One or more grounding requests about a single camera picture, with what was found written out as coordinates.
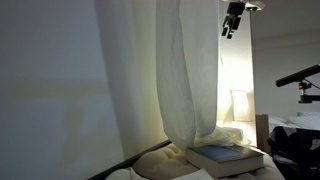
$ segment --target bed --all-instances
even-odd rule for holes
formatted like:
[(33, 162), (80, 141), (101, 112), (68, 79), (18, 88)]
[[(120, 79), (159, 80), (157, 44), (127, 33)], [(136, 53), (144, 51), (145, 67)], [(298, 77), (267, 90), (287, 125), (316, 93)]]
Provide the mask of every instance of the bed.
[[(222, 180), (284, 180), (285, 178), (270, 156), (267, 137), (269, 137), (269, 118), (267, 115), (257, 115), (257, 149), (264, 153), (264, 167), (220, 178)], [(198, 169), (186, 161), (184, 153), (175, 147), (169, 140), (152, 147), (92, 178), (90, 180), (117, 180), (117, 179), (188, 179), (188, 175), (206, 177), (203, 169)]]
[(257, 147), (271, 155), (268, 138), (275, 127), (320, 130), (320, 112), (298, 112), (297, 116), (256, 115)]
[(257, 115), (258, 148), (268, 152), (286, 179), (320, 179), (320, 113), (293, 117)]

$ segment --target book cover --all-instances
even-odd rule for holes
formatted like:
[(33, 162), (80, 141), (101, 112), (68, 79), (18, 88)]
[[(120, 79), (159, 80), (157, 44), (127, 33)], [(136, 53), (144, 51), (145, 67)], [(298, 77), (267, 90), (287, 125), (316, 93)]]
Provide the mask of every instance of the book cover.
[(213, 177), (225, 177), (263, 167), (263, 154), (241, 146), (188, 148), (186, 159)]

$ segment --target white wall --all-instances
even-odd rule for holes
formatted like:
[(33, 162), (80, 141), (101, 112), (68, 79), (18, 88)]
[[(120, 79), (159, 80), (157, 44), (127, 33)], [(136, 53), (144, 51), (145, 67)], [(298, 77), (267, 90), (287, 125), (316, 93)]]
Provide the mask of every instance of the white wall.
[[(256, 113), (295, 116), (298, 111), (319, 111), (319, 102), (299, 104), (298, 83), (276, 87), (275, 81), (319, 64), (319, 1), (266, 1), (252, 14)], [(319, 74), (307, 78), (320, 85)], [(312, 88), (308, 94), (320, 95)]]
[(153, 72), (115, 97), (128, 74), (109, 77), (93, 1), (4, 0), (0, 24), (0, 179), (86, 179), (165, 140), (157, 104), (136, 103)]

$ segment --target pillow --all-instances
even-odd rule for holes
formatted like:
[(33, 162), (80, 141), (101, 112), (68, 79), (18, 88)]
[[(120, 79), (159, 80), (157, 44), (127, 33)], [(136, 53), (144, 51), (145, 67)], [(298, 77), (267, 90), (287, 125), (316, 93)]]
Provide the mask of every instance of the pillow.
[(320, 112), (298, 112), (298, 116), (320, 116)]
[(132, 168), (148, 179), (172, 179), (198, 171), (174, 144), (142, 155)]
[(288, 117), (286, 119), (303, 129), (320, 130), (320, 116)]

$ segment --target white bedsheet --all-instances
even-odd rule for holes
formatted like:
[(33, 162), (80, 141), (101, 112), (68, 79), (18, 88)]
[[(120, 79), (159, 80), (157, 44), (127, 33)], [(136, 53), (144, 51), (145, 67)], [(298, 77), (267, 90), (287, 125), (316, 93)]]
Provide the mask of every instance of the white bedsheet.
[[(148, 180), (139, 176), (132, 168), (120, 169), (110, 174), (106, 180)], [(173, 178), (172, 180), (214, 180), (205, 169), (200, 169), (193, 173)]]
[(320, 130), (320, 116), (317, 114), (285, 118), (269, 116), (269, 133), (277, 126)]

